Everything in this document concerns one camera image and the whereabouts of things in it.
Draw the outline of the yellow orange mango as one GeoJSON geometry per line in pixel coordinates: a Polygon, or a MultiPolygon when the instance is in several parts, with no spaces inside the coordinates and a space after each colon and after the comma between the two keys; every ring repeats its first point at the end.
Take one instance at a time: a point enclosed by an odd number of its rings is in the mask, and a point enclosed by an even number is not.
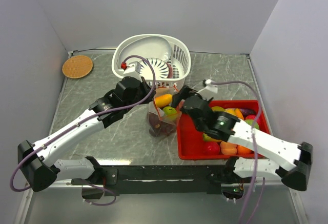
{"type": "Polygon", "coordinates": [[[172,102],[172,99],[173,99],[172,94],[164,94],[154,98],[154,102],[156,107],[163,108],[165,106],[168,106],[172,102]]]}

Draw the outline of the green pear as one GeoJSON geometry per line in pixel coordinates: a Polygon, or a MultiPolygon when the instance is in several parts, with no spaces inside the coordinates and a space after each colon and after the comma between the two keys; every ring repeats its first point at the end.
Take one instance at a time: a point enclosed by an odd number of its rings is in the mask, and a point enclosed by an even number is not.
{"type": "Polygon", "coordinates": [[[173,116],[177,114],[177,111],[175,108],[172,108],[170,106],[166,106],[163,109],[163,112],[165,113],[166,116],[173,116]]]}

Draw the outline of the clear zip top bag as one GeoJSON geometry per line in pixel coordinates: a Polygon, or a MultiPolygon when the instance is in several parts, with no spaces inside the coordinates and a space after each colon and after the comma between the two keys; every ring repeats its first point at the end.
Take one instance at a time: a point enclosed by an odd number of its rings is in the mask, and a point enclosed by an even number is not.
{"type": "MultiPolygon", "coordinates": [[[[156,98],[158,96],[161,96],[161,95],[164,95],[164,94],[174,95],[175,93],[178,92],[178,89],[176,88],[176,86],[172,86],[172,87],[168,87],[168,88],[167,87],[160,87],[160,88],[157,88],[155,90],[155,92],[156,92],[156,94],[155,94],[154,98],[156,98]]],[[[147,112],[147,115],[146,115],[147,125],[150,129],[151,126],[148,123],[148,113],[154,113],[158,116],[161,123],[170,124],[171,130],[170,130],[170,133],[168,134],[168,135],[170,135],[171,133],[176,131],[176,127],[177,127],[179,119],[181,117],[181,111],[180,111],[181,103],[177,106],[177,108],[175,108],[176,111],[177,111],[176,115],[166,116],[165,113],[162,110],[163,108],[156,107],[155,102],[154,102],[154,98],[148,105],[148,112],[147,112]]]]}

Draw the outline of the dark purple mangosteen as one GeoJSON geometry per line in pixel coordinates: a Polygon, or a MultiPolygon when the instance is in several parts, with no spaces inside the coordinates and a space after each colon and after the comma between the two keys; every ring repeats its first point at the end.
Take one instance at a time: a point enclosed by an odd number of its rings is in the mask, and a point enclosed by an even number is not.
{"type": "Polygon", "coordinates": [[[168,135],[170,133],[171,126],[168,123],[156,124],[154,127],[149,129],[150,135],[153,137],[159,137],[162,135],[168,135]]]}

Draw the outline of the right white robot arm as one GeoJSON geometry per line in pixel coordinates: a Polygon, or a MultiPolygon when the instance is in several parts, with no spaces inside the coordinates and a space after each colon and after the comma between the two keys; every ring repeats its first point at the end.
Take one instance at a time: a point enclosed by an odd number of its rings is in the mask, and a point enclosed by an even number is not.
{"type": "Polygon", "coordinates": [[[221,184],[233,184],[242,179],[264,177],[280,179],[285,186],[297,191],[307,190],[313,162],[311,144],[280,140],[252,129],[234,115],[213,111],[210,99],[204,99],[187,86],[173,95],[173,107],[177,107],[180,102],[183,102],[183,114],[191,119],[188,123],[188,141],[191,141],[196,131],[203,132],[211,139],[243,146],[262,157],[231,156],[224,168],[211,177],[213,180],[221,184]]]}

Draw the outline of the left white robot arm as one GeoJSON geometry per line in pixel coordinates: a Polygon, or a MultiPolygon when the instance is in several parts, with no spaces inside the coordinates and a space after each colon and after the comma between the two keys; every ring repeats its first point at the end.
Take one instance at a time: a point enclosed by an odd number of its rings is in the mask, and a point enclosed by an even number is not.
{"type": "Polygon", "coordinates": [[[142,77],[124,77],[115,89],[97,99],[78,118],[57,132],[30,143],[27,140],[17,147],[18,169],[35,192],[42,191],[55,181],[81,178],[90,184],[101,180],[101,166],[93,157],[61,161],[59,158],[71,147],[90,135],[106,129],[121,120],[133,107],[148,104],[155,95],[142,77]]]}

